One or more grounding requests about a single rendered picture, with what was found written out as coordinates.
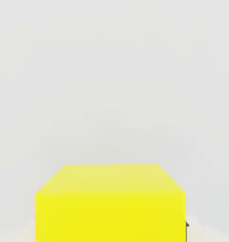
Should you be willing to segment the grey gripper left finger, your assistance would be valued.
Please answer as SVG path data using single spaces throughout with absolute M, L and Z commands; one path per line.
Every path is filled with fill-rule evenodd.
M 29 223 L 22 231 L 21 242 L 35 242 L 34 224 Z

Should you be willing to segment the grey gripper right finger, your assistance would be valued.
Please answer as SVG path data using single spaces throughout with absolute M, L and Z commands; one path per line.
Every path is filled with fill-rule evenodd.
M 189 226 L 187 227 L 187 242 L 217 242 L 213 229 L 202 225 L 192 214 L 186 215 Z

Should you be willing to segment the small yellow cube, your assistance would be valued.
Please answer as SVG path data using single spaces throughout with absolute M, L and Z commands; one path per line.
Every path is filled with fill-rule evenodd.
M 185 200 L 157 164 L 65 165 L 35 193 L 35 242 L 187 242 Z

